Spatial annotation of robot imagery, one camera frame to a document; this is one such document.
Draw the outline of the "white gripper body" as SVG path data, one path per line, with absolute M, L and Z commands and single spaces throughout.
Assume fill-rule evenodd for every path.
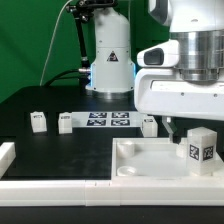
M 224 121 L 224 72 L 218 81 L 185 81 L 175 68 L 179 62 L 177 40 L 140 51 L 141 67 L 135 78 L 134 104 L 140 113 Z

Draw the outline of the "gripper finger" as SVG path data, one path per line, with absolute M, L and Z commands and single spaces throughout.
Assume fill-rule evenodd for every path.
M 162 124 L 165 127 L 166 131 L 168 132 L 169 140 L 173 141 L 174 133 L 177 131 L 173 118 L 168 116 L 163 116 Z

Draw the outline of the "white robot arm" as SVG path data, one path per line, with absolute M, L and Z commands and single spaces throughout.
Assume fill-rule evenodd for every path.
M 86 89 L 103 97 L 134 93 L 138 112 L 224 120 L 224 0 L 147 0 L 153 19 L 137 31 L 111 7 L 94 10 L 96 58 Z

